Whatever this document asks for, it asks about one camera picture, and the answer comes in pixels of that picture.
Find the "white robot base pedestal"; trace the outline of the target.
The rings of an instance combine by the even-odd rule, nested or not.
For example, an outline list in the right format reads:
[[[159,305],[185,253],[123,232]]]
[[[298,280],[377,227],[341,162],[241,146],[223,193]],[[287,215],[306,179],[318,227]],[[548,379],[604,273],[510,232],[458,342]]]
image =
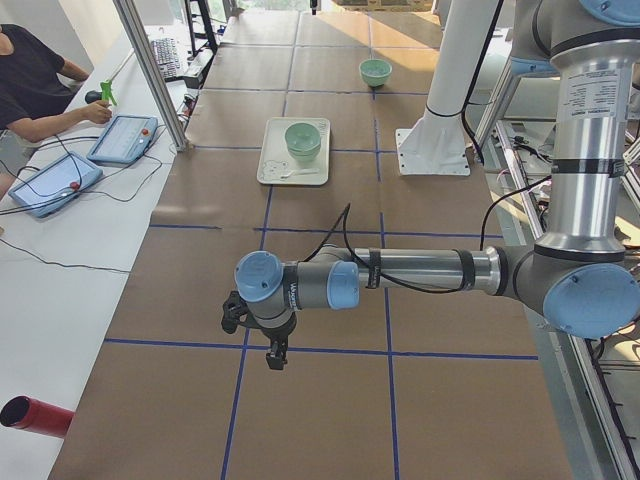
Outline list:
[[[402,175],[470,174],[462,115],[501,8],[500,1],[451,2],[424,114],[396,131]]]

